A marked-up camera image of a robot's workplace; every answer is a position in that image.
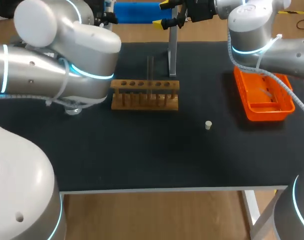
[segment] wooden test tube rack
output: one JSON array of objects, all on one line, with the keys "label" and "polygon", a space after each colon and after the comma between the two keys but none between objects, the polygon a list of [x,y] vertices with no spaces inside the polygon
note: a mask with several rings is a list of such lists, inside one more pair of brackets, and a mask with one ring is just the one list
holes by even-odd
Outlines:
[{"label": "wooden test tube rack", "polygon": [[[112,110],[141,110],[158,111],[178,110],[178,95],[180,88],[176,80],[119,80],[111,82],[111,88],[115,90],[113,94]],[[120,90],[139,90],[139,93],[120,93]],[[157,92],[167,90],[169,94],[152,93],[147,94],[147,90]]]}]

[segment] table leg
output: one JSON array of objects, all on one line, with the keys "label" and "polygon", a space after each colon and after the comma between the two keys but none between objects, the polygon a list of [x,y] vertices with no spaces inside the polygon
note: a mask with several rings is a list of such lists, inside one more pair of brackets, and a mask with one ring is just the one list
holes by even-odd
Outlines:
[{"label": "table leg", "polygon": [[254,190],[242,191],[246,213],[250,224],[251,240],[263,240],[274,224],[274,206],[283,190],[277,191],[260,215]]}]

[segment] white cylinder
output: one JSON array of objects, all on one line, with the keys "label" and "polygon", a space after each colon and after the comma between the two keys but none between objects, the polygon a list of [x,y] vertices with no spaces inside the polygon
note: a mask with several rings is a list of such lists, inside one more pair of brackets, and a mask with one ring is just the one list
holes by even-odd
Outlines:
[{"label": "white cylinder", "polygon": [[211,126],[212,126],[212,122],[211,121],[206,121],[205,122],[205,129],[206,130],[209,130],[211,128]]}]

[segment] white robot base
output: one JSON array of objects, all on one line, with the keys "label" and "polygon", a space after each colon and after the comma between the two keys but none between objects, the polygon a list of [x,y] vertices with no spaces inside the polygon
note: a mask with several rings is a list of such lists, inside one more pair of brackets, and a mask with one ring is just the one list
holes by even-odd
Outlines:
[{"label": "white robot base", "polygon": [[64,240],[53,168],[35,144],[0,127],[0,240]]}]

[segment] wooden floor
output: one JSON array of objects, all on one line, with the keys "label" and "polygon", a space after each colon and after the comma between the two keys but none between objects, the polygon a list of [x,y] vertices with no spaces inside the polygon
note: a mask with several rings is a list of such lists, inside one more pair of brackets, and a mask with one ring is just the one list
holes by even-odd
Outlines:
[{"label": "wooden floor", "polygon": [[[291,10],[304,11],[304,0],[293,0]],[[274,35],[303,38],[296,28],[304,15],[279,14]],[[115,25],[123,42],[165,42],[168,31],[152,25]],[[187,22],[179,41],[225,41],[227,23],[214,17]],[[15,30],[11,20],[0,21],[0,43]],[[273,191],[256,191],[260,211]],[[65,200],[66,240],[248,240],[248,224],[239,192],[168,192],[72,195]],[[266,238],[275,239],[271,232]]]}]

